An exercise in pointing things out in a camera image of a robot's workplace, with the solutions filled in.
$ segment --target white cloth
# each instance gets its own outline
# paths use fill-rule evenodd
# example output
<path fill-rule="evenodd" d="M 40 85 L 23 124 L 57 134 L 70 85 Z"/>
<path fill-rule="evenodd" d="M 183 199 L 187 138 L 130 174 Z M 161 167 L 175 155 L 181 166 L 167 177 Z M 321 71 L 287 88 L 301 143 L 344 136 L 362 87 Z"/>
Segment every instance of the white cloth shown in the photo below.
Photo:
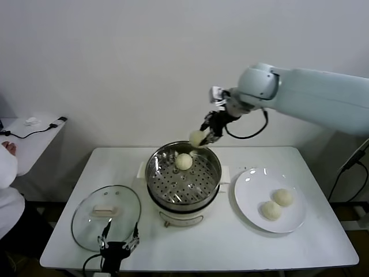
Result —
<path fill-rule="evenodd" d="M 18 222 L 24 211 L 24 198 L 9 186 L 17 176 L 17 158 L 0 145 L 0 239 Z"/>

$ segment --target white table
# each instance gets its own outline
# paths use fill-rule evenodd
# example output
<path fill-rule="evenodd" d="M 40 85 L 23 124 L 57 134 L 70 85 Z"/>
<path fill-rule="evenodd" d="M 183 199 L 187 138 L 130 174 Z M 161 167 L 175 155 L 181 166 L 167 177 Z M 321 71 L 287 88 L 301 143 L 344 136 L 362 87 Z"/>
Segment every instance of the white table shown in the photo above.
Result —
<path fill-rule="evenodd" d="M 1 121 L 4 125 L 3 130 L 12 131 L 12 133 L 23 137 L 34 131 L 48 128 L 49 124 L 59 117 L 56 115 L 38 114 L 37 119 L 41 120 L 41 123 L 37 126 L 25 126 L 26 118 L 1 118 Z M 0 136 L 0 143 L 10 141 L 17 146 L 18 176 L 25 175 L 30 171 L 50 142 L 63 128 L 64 124 L 44 133 L 33 134 L 25 139 L 14 136 Z"/>
<path fill-rule="evenodd" d="M 216 197 L 212 211 L 192 227 L 164 227 L 148 198 L 144 181 L 136 179 L 142 161 L 154 148 L 98 148 L 92 153 L 41 257 L 48 268 L 81 269 L 93 252 L 80 248 L 70 222 L 81 200 L 107 185 L 131 186 L 139 195 L 140 244 L 122 262 L 122 271 L 252 271 L 354 265 L 359 258 L 310 173 L 292 147 L 212 148 L 231 177 L 250 167 L 275 167 L 299 185 L 307 199 L 304 225 L 290 234 L 268 233 L 238 212 L 231 188 Z M 99 269 L 100 259 L 87 269 Z"/>

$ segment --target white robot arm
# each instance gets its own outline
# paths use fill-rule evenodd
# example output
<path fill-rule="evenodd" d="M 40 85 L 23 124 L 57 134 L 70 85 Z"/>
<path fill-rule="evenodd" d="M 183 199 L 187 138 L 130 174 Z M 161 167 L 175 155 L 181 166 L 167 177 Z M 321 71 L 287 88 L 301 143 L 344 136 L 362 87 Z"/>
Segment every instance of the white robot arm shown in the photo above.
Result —
<path fill-rule="evenodd" d="M 201 145 L 217 141 L 223 128 L 228 132 L 228 123 L 259 108 L 272 108 L 344 133 L 369 135 L 367 78 L 258 63 L 244 71 L 236 88 L 212 87 L 210 101 L 219 111 L 210 112 L 201 125 L 201 130 L 209 128 Z M 267 123 L 268 114 L 263 112 Z"/>

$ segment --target glass lid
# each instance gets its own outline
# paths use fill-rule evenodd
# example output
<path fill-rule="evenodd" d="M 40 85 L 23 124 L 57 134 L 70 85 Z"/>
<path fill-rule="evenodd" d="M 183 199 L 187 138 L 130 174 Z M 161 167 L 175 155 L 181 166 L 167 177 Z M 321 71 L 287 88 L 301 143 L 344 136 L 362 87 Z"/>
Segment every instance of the glass lid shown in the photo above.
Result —
<path fill-rule="evenodd" d="M 75 242 L 91 251 L 99 251 L 97 237 L 111 219 L 106 241 L 125 241 L 140 219 L 141 203 L 127 186 L 106 186 L 91 193 L 79 204 L 71 221 Z"/>

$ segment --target steamed bun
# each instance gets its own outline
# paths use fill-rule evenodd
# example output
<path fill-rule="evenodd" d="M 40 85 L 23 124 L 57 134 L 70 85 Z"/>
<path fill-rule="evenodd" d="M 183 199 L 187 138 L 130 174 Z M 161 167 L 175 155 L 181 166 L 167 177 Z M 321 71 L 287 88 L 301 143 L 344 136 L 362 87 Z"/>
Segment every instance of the steamed bun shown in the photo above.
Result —
<path fill-rule="evenodd" d="M 193 147 L 196 148 L 202 148 L 204 147 L 204 145 L 199 146 L 200 142 L 206 137 L 205 132 L 200 131 L 200 130 L 196 130 L 190 133 L 190 139 L 189 142 Z"/>
<path fill-rule="evenodd" d="M 192 157 L 189 154 L 179 154 L 175 159 L 175 166 L 180 170 L 189 169 L 192 163 Z"/>
<path fill-rule="evenodd" d="M 273 200 L 283 207 L 287 207 L 293 203 L 292 194 L 286 189 L 279 189 L 273 193 Z"/>
<path fill-rule="evenodd" d="M 268 201 L 261 206 L 263 216 L 269 220 L 275 221 L 282 215 L 282 208 L 274 201 Z"/>

